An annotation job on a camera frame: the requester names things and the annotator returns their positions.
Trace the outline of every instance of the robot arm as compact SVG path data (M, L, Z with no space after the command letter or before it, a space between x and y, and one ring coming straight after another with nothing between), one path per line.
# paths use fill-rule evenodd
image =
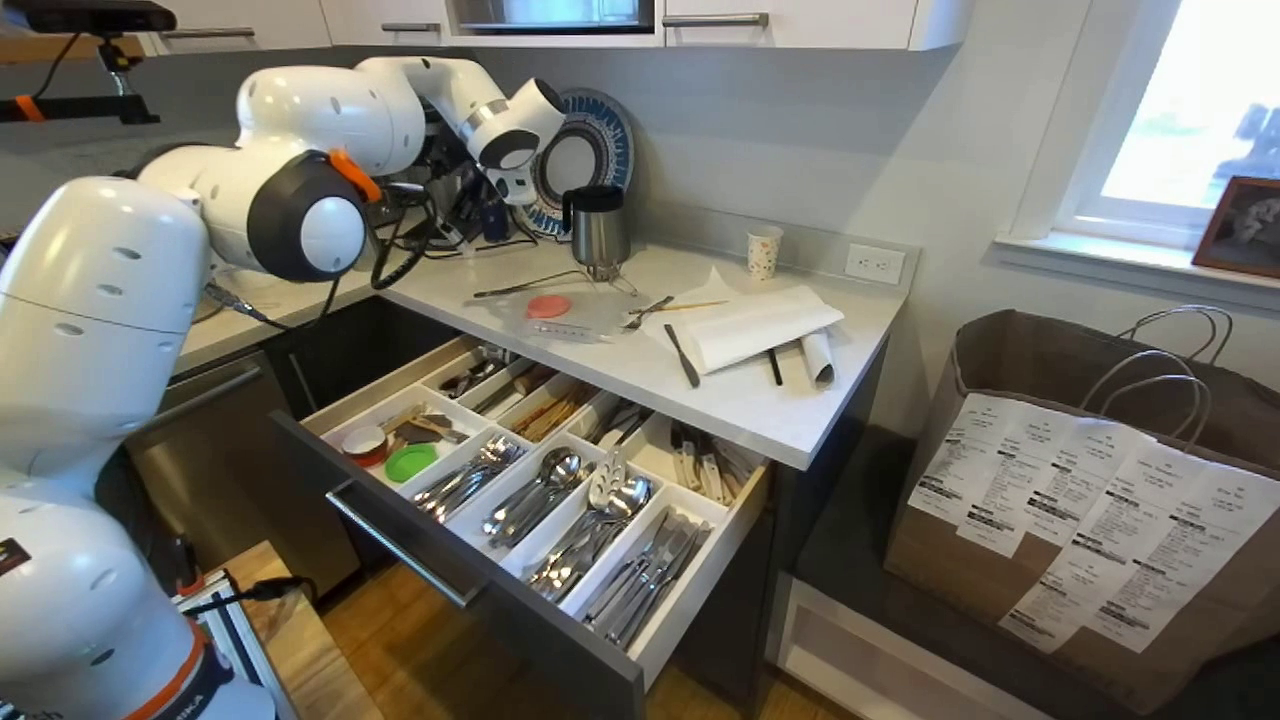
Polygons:
M64 184L0 273L0 708L133 717L208 668L120 524L102 462L167 390L208 261L323 282L354 263L373 175L403 172L439 112L506 203L561 131L548 90L512 102L468 60L380 56L243 81L236 148L173 148L135 182ZM277 717L243 684L197 717Z

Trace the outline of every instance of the drawer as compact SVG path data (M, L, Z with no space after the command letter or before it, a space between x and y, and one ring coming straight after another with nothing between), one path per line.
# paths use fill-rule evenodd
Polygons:
M766 464L707 438L679 445L670 420L545 368L519 395L493 403L531 366L506 358L460 390L456 376L483 362L483 343L450 340L300 425L279 416L297 470L344 480L326 499L351 524L580 702L601 702L609 717L645 712L645 692L759 521ZM386 425L413 413L450 431L427 470L386 476L400 450L344 458L359 425L395 438ZM475 470L479 450L516 462L468 486L449 514L427 514L431 491ZM716 470L732 491L700 486Z

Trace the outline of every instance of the white countertop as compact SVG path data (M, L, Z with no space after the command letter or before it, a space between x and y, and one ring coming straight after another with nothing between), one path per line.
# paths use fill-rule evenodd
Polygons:
M456 261L423 261L413 277L391 283L382 297L456 333L512 349L582 386L647 403L652 413L662 413L711 438L737 440L789 470L807 470L814 462L845 403L851 400L863 374L870 368L895 313L903 307L903 291L895 289L870 291L851 283L805 282L807 289L821 291L821 300L845 313L845 322L832 329L832 358L834 358L832 386L805 390L805 393L777 390L771 368L762 362L748 362L748 366L711 374L700 382L700 390L693 390L686 376L679 374L670 343L652 329L618 333L609 340L565 340L555 333L512 329L512 322L504 322L493 300L470 300L470 291L479 289L534 282L561 269L576 269L565 244L512 244L512 247L456 256ZM679 254L662 244L636 247L636 256L622 263L622 282L641 297L667 297L667 291L679 297L686 289L700 289L711 269L732 289L756 291L737 261ZM249 273L238 277L238 291L277 323L303 323L321 313L326 283L279 283ZM351 273L339 283L337 307L354 306L364 297L373 297L366 273ZM179 374L231 358L238 349L251 349L267 337L277 337L277 329L222 307L218 316L186 333Z

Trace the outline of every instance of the upper cabinet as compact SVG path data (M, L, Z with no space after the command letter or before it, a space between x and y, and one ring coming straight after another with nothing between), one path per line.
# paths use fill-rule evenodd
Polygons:
M332 44L442 44L442 0L321 0Z
M157 34L151 54L251 54L326 48L321 0L159 0L174 34Z
M662 42L759 48L900 48L961 44L970 0L667 0Z

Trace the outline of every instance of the window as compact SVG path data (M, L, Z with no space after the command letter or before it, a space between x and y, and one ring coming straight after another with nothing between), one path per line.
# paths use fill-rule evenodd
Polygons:
M1078 168L1064 231L1192 247L1228 175L1280 175L1280 3L1162 0L1156 25L1119 65L1113 145Z

